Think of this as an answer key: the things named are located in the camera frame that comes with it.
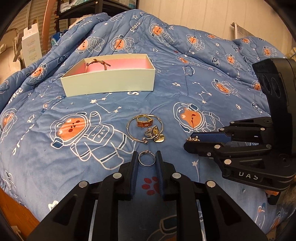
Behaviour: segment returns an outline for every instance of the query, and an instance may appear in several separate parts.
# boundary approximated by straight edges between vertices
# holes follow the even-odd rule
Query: blue comforter
[[[154,91],[65,97],[60,78],[74,64],[120,53],[148,54],[156,68]],[[193,131],[268,116],[252,63],[272,57],[284,55],[263,39],[229,41],[140,10],[87,17],[0,85],[1,188],[42,220],[79,181],[103,180],[134,150],[160,150],[191,180],[216,181],[267,233],[294,208],[271,206],[264,190],[223,179],[213,160],[187,153],[183,144]],[[164,142],[146,146],[129,138],[127,122],[142,113],[161,118]],[[131,132],[143,134],[135,124]],[[174,229],[163,228],[175,225],[175,214],[174,202],[161,201],[155,166],[140,166],[134,199],[119,204],[120,241],[173,238]]]

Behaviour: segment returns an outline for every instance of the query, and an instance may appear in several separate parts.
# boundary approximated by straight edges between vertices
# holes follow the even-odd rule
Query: silver ring
[[[162,122],[161,119],[158,118],[156,115],[146,115],[146,116],[149,116],[149,117],[153,117],[153,118],[158,119],[159,123],[161,124],[161,129],[160,129],[158,135],[156,135],[156,136],[151,136],[151,137],[149,137],[149,138],[145,138],[145,137],[143,137],[142,140],[139,140],[139,139],[133,137],[133,136],[130,134],[130,132],[129,132],[128,129],[129,129],[129,126],[130,126],[131,122],[132,122],[133,120],[135,120],[135,119],[141,117],[141,116],[143,116],[143,114],[140,114],[140,115],[137,115],[137,116],[133,117],[133,118],[128,122],[128,124],[126,125],[126,131],[127,131],[128,135],[130,136],[130,138],[133,139],[134,141],[141,142],[141,143],[144,143],[144,144],[148,144],[148,141],[147,141],[147,140],[157,138],[157,137],[159,137],[159,136],[161,135],[161,133],[163,132],[163,122]]]
[[[151,154],[151,155],[153,156],[153,158],[154,158],[154,162],[153,162],[151,165],[145,165],[145,164],[143,164],[143,163],[141,162],[141,160],[140,160],[140,156],[141,156],[142,154],[148,154],[148,153]],[[146,150],[146,151],[142,151],[142,152],[139,154],[138,159],[139,159],[139,163],[141,163],[143,166],[146,166],[146,167],[153,166],[154,163],[155,163],[155,155],[154,155],[151,151],[148,151],[148,150]]]

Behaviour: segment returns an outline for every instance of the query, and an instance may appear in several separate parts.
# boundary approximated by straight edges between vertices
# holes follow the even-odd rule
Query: bed
[[[149,56],[154,91],[65,96],[60,78],[74,64],[121,53]],[[223,179],[212,160],[187,153],[183,144],[193,131],[269,116],[252,64],[273,57],[285,58],[261,38],[229,41],[137,9],[86,17],[0,85],[0,186],[41,221],[79,181],[103,180],[135,150],[160,150],[191,180],[217,182],[267,233],[295,207],[269,205],[264,190]],[[142,113],[163,121],[164,142],[144,145],[128,136],[127,122]],[[155,166],[139,167],[134,199],[119,203],[120,240],[175,240],[175,203],[162,202],[156,176]]]

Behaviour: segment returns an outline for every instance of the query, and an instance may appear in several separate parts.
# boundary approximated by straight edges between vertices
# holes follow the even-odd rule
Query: leather bracelet
[[[103,60],[97,60],[97,59],[94,58],[94,60],[92,62],[86,64],[86,66],[85,66],[85,72],[87,72],[88,66],[91,65],[91,64],[93,64],[93,63],[101,63],[101,64],[103,64],[104,65],[104,70],[107,70],[107,66],[106,65],[111,66],[110,64],[106,63]]]

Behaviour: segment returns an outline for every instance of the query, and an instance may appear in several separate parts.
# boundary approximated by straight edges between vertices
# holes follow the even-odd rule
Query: paw print
[[[159,184],[158,184],[158,178],[157,177],[152,177],[152,180],[150,178],[144,178],[144,182],[146,184],[142,185],[142,188],[144,190],[148,190],[146,192],[147,195],[151,196],[154,195],[155,192],[157,192],[159,194]]]

